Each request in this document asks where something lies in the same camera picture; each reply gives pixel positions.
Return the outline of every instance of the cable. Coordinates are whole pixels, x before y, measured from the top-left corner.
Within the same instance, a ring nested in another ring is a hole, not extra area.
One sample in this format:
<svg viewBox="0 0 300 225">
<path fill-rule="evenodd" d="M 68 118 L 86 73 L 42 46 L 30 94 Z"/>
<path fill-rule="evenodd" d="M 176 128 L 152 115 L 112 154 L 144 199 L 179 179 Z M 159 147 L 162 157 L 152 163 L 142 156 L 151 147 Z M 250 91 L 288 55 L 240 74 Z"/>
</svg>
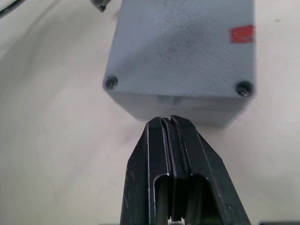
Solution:
<svg viewBox="0 0 300 225">
<path fill-rule="evenodd" d="M 0 11 L 0 19 L 3 18 L 3 17 L 5 17 L 7 14 L 11 13 L 12 11 L 14 11 L 16 8 L 18 8 L 25 1 L 26 0 L 15 0 L 9 6 L 7 6 L 4 9 L 2 9 Z"/>
</svg>

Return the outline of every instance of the screw hole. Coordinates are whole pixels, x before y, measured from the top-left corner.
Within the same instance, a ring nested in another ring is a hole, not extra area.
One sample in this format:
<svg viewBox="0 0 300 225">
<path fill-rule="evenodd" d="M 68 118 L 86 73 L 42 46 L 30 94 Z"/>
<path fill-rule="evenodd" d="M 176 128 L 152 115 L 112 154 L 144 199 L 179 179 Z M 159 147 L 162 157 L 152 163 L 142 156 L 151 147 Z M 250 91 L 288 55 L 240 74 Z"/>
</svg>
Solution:
<svg viewBox="0 0 300 225">
<path fill-rule="evenodd" d="M 105 81 L 105 88 L 107 90 L 113 90 L 117 87 L 117 85 L 118 85 L 118 78 L 115 76 L 110 76 Z"/>
<path fill-rule="evenodd" d="M 253 85 L 248 81 L 242 81 L 236 85 L 235 90 L 239 96 L 248 98 L 253 93 Z"/>
</svg>

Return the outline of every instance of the white table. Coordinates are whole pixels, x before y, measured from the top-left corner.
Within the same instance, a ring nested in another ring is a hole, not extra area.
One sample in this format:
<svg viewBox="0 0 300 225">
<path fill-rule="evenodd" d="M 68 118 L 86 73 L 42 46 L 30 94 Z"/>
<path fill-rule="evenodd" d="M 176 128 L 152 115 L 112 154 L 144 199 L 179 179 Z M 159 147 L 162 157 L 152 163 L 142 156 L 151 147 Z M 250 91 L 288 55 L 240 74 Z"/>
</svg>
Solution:
<svg viewBox="0 0 300 225">
<path fill-rule="evenodd" d="M 0 20 L 1 225 L 119 222 L 145 126 L 102 90 L 120 4 L 27 0 Z M 228 127 L 198 128 L 253 224 L 300 220 L 299 12 L 256 2 L 257 96 Z"/>
</svg>

